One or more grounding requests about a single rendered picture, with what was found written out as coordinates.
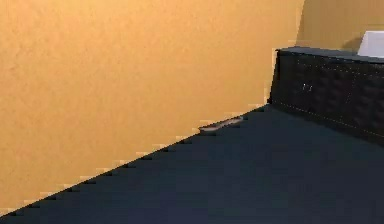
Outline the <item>black cabinet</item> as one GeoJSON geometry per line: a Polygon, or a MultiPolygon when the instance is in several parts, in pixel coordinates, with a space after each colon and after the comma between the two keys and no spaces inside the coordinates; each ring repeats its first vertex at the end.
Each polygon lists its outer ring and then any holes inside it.
{"type": "Polygon", "coordinates": [[[268,103],[384,146],[384,59],[278,49],[268,103]]]}

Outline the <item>flat grey white object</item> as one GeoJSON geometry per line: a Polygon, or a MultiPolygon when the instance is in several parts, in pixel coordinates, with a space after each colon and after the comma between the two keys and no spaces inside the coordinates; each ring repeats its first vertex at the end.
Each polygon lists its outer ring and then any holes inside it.
{"type": "Polygon", "coordinates": [[[216,123],[213,123],[210,125],[199,127],[198,129],[200,132],[211,132],[211,131],[216,131],[218,129],[221,129],[221,128],[228,126],[228,125],[239,123],[243,120],[244,120],[243,116],[237,116],[237,117],[233,117],[233,118],[230,118],[227,120],[216,122],[216,123]]]}

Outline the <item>white box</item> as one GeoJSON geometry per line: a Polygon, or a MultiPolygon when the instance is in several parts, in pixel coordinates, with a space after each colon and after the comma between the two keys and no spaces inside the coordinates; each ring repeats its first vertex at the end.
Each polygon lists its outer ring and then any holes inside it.
{"type": "Polygon", "coordinates": [[[384,31],[366,31],[358,55],[384,58],[384,31]]]}

